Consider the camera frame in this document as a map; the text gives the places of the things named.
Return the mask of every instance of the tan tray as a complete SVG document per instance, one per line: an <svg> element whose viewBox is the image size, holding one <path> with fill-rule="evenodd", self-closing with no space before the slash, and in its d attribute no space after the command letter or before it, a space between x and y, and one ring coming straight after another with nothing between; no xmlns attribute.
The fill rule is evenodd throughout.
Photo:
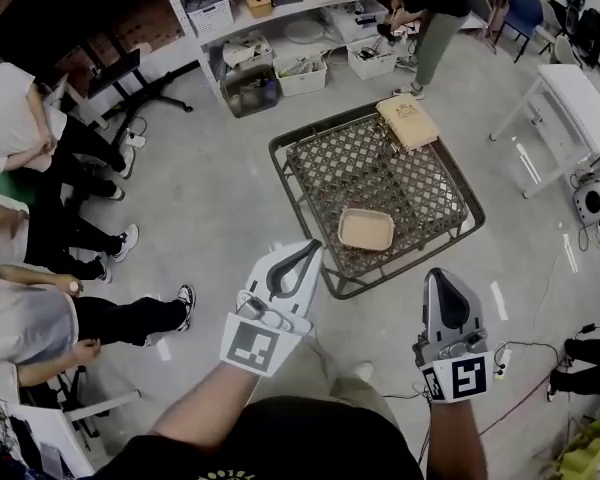
<svg viewBox="0 0 600 480"><path fill-rule="evenodd" d="M393 219L387 213L347 208L340 215L338 238L349 247L384 251L393 242Z"/></svg>

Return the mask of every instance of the red cable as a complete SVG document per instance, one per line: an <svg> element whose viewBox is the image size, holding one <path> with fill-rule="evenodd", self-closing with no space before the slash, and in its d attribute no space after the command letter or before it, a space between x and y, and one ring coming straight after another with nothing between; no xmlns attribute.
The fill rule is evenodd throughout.
<svg viewBox="0 0 600 480"><path fill-rule="evenodd" d="M509 409L509 410L508 410L506 413L504 413L504 415L503 415L503 416L501 416L500 418L498 418L498 419L497 419L496 421L494 421L494 422L493 422L491 425L489 425L489 426L488 426L487 428L485 428L485 429L484 429L482 432L480 432L480 435L482 436L482 435L486 434L487 432L489 432L489 430L491 430L491 429L492 429L493 427L495 427L495 426L496 426L498 423L500 423L500 422L501 422L502 420L504 420L504 419L505 419L507 416L509 416L509 414L511 414L513 411L515 411L515 410L516 410L518 407L520 407L520 406L521 406L523 403L525 403L525 402L526 402L526 401L529 399L529 397L530 397L531 395L533 395L533 394L534 394L536 391L538 391L538 388L539 388L540 386L542 386L542 385L543 385L543 384L544 384L544 383L547 381L547 379L549 378L549 375L547 375L547 376L546 376L544 379L542 379L542 380L541 380L541 381L538 383L538 385L537 385L535 388L533 388L531 391L529 391L529 393L527 393L527 395L526 395L526 396L525 396L525 397L524 397L522 400L520 400L520 401L519 401L519 402L518 402L516 405L514 405L514 406L513 406L511 409Z"/></svg>

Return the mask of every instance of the black pants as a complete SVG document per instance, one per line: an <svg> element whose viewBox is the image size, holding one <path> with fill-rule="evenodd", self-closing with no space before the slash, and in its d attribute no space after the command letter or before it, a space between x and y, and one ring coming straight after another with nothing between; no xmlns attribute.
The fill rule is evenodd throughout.
<svg viewBox="0 0 600 480"><path fill-rule="evenodd" d="M71 274L78 279L96 279L103 273L98 260L88 263L69 254L69 247L78 247L114 255L122 242L109 236L86 220L74 215L57 199L29 208L29 237L25 263L46 267L57 274Z"/></svg>
<svg viewBox="0 0 600 480"><path fill-rule="evenodd" d="M78 339L99 339L103 345L123 341L142 346L147 336L173 331L187 316L178 299L161 302L143 297L124 306L95 297L79 297L73 302L80 327Z"/></svg>
<svg viewBox="0 0 600 480"><path fill-rule="evenodd" d="M63 183L96 196L112 196L116 191L113 181L89 174L74 153L99 158L116 172L122 171L125 166L124 158L116 148L77 119L67 116L67 125L58 141L51 166L42 176L45 197L59 198Z"/></svg>
<svg viewBox="0 0 600 480"><path fill-rule="evenodd" d="M600 395L600 340L567 340L564 348L569 357L594 364L577 373L551 372L551 387L578 395Z"/></svg>

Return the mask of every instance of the black stand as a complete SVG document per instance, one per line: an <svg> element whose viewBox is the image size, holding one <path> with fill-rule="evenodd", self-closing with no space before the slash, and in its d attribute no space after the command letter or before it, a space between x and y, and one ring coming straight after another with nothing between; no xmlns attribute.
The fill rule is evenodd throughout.
<svg viewBox="0 0 600 480"><path fill-rule="evenodd" d="M140 52L138 50L134 50L131 53L127 53L124 48L122 48L118 38L110 29L105 28L103 32L109 42L118 52L118 55L120 55L120 59L111 66L105 66L100 57L98 57L98 54L91 48L91 46L89 46L86 41L81 44L81 47L91 58L91 60L93 60L99 70L98 75L91 82L88 96L91 98L107 87L113 86L123 98L120 103L103 115L103 118L108 120L121 112L126 114L122 124L118 128L118 131L113 138L113 146L120 147L126 129L134 120L138 111L150 101L161 101L163 103L173 105L174 107L177 107L187 113L193 112L193 107L187 105L183 101L170 98L169 96L164 96L162 91L180 75L188 73L189 71L198 67L200 65L198 61L187 64L186 66L183 66L175 71L170 71L162 78L149 83L138 70L138 67L140 66ZM119 80L127 76L129 73L133 73L133 76L135 76L138 82L140 82L140 85L142 85L142 88L139 91L136 91L131 95L129 95L129 93L125 91L119 83Z"/></svg>

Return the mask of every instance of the gray pants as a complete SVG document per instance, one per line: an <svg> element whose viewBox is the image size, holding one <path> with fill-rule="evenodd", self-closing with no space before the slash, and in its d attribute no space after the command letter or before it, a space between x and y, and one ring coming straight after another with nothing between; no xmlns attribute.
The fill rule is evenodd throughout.
<svg viewBox="0 0 600 480"><path fill-rule="evenodd" d="M418 59L418 72L416 73L418 84L425 86L431 83L451 39L466 20L466 16L457 18L429 11L422 13L415 53Z"/></svg>
<svg viewBox="0 0 600 480"><path fill-rule="evenodd" d="M389 405L369 384L342 372L314 340L305 337L271 378L262 377L249 403L275 396L329 400L370 409L398 426Z"/></svg>

